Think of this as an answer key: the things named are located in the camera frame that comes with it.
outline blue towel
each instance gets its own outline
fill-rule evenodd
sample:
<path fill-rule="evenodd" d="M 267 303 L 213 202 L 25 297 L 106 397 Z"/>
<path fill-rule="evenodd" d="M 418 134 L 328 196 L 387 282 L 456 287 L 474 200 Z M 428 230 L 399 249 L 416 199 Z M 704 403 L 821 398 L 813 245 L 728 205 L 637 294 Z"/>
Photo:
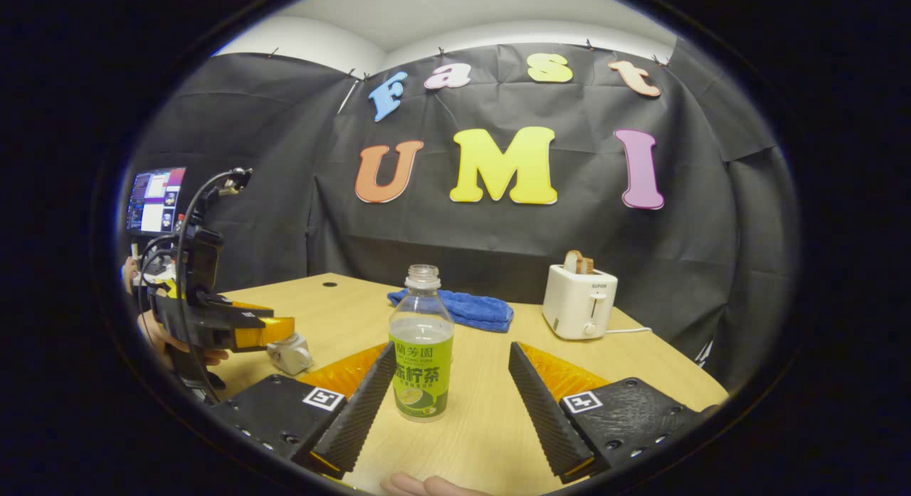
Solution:
<path fill-rule="evenodd" d="M 391 292 L 389 302 L 398 305 L 407 290 Z M 492 296 L 474 296 L 440 290 L 437 292 L 443 305 L 452 315 L 456 324 L 491 332 L 510 330 L 513 310 L 506 302 Z"/>

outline black backdrop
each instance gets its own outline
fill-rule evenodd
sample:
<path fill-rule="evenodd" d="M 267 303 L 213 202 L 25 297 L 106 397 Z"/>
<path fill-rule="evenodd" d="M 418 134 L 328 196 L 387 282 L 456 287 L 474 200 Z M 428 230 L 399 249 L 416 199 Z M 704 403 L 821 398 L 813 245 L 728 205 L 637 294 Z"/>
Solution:
<path fill-rule="evenodd" d="M 572 81 L 531 80 L 525 60 L 534 53 L 565 56 Z M 608 68 L 616 60 L 646 68 L 663 94 L 654 100 L 628 88 Z M 214 56 L 152 121 L 134 171 L 187 165 L 185 207 L 209 175 L 253 166 L 248 190 L 222 201 L 209 220 L 226 237 L 219 291 L 325 272 L 400 285 L 408 265 L 433 263 L 448 289 L 541 302 L 547 266 L 579 249 L 618 276 L 615 305 L 683 354 L 696 357 L 712 342 L 706 369 L 731 389 L 765 357 L 788 302 L 794 189 L 774 136 L 728 75 L 683 40 L 671 60 L 658 67 L 579 46 L 484 46 L 364 82 L 293 58 Z M 455 62 L 472 65 L 468 85 L 423 87 L 433 69 Z M 367 95 L 400 70 L 409 75 L 401 106 L 374 122 Z M 449 199 L 456 132 L 480 127 L 505 150 L 527 126 L 555 132 L 555 204 Z M 621 201 L 619 129 L 657 139 L 662 209 Z M 423 148 L 401 196 L 361 201 L 361 150 L 390 146 L 377 176 L 385 184 L 394 146 L 414 139 Z"/>

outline screen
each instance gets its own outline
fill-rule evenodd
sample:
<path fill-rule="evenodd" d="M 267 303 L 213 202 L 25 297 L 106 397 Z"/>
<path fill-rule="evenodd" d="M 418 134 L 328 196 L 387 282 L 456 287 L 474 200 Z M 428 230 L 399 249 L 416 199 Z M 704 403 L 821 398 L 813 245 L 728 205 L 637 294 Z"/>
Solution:
<path fill-rule="evenodd" d="M 127 205 L 127 231 L 158 236 L 170 234 L 177 221 L 177 199 L 186 167 L 140 172 Z"/>

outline wooden table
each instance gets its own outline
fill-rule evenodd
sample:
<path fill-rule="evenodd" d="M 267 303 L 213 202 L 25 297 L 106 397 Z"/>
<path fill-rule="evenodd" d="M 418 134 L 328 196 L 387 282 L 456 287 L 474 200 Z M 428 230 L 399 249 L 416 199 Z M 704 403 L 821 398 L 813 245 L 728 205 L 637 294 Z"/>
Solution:
<path fill-rule="evenodd" d="M 327 287 L 333 282 L 338 286 Z M 235 292 L 229 298 L 266 305 L 276 317 L 294 317 L 321 369 L 355 352 L 388 341 L 393 307 L 386 294 L 400 288 L 342 275 L 276 283 Z M 344 482 L 374 494 L 396 471 L 423 480 L 439 475 L 450 482 L 495 495 L 542 494 L 563 487 L 547 467 L 522 399 L 507 370 L 510 342 L 521 341 L 562 357 L 610 382 L 637 376 L 694 411 L 728 396 L 711 376 L 651 332 L 607 334 L 589 341 L 556 336 L 540 305 L 513 304 L 510 331 L 491 333 L 457 324 L 446 415 L 414 423 L 402 418 L 386 393 L 353 473 Z M 608 329 L 641 327 L 614 308 Z M 265 352 L 231 354 L 213 369 L 226 383 L 223 399 L 272 373 L 280 373 Z"/>

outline colorful foam letter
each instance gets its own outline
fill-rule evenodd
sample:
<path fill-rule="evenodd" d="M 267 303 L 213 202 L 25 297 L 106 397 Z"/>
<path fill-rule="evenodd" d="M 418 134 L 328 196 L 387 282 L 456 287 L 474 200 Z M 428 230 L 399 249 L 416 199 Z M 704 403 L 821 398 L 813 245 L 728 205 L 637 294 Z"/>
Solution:
<path fill-rule="evenodd" d="M 468 64 L 449 64 L 442 65 L 440 68 L 433 69 L 432 77 L 423 82 L 424 87 L 430 88 L 456 88 L 462 85 L 468 85 L 471 78 L 468 74 L 471 72 L 471 65 Z"/>
<path fill-rule="evenodd" d="M 390 114 L 391 111 L 397 109 L 401 104 L 401 101 L 395 100 L 394 97 L 399 97 L 404 92 L 404 87 L 401 86 L 400 81 L 407 78 L 408 74 L 404 71 L 399 71 L 389 80 L 385 80 L 383 85 L 375 88 L 373 92 L 370 93 L 371 100 L 374 101 L 376 105 L 376 117 L 374 121 L 379 122 L 380 119 Z"/>
<path fill-rule="evenodd" d="M 637 68 L 635 65 L 632 65 L 625 60 L 611 62 L 608 64 L 608 67 L 615 71 L 619 71 L 621 78 L 623 78 L 623 83 L 627 84 L 629 88 L 632 88 L 632 90 L 635 90 L 643 96 L 658 97 L 661 95 L 660 88 L 649 85 L 645 80 L 642 80 L 643 77 L 647 77 L 648 75 L 648 72 L 646 72 L 645 69 Z"/>
<path fill-rule="evenodd" d="M 567 67 L 566 58 L 555 53 L 536 53 L 528 56 L 528 75 L 534 81 L 556 81 L 563 83 L 572 80 L 572 69 Z"/>
<path fill-rule="evenodd" d="M 449 192 L 456 202 L 478 202 L 484 191 L 478 188 L 478 172 L 490 197 L 499 201 L 515 172 L 515 187 L 510 198 L 522 204 L 553 204 L 557 191 L 550 186 L 549 149 L 554 130 L 549 127 L 523 127 L 515 133 L 504 154 L 487 130 L 456 133 L 455 143 L 462 146 L 458 184 Z"/>
<path fill-rule="evenodd" d="M 354 182 L 354 193 L 364 202 L 390 202 L 408 186 L 411 169 L 414 167 L 414 155 L 423 147 L 420 140 L 409 140 L 396 146 L 399 162 L 393 181 L 385 186 L 376 184 L 376 173 L 380 169 L 383 155 L 389 152 L 389 146 L 373 146 L 361 151 L 361 168 L 357 171 Z"/>
<path fill-rule="evenodd" d="M 623 143 L 627 157 L 628 188 L 623 193 L 623 203 L 645 210 L 664 207 L 664 197 L 658 194 L 655 182 L 655 163 L 651 158 L 655 138 L 635 130 L 616 130 L 614 136 Z"/>

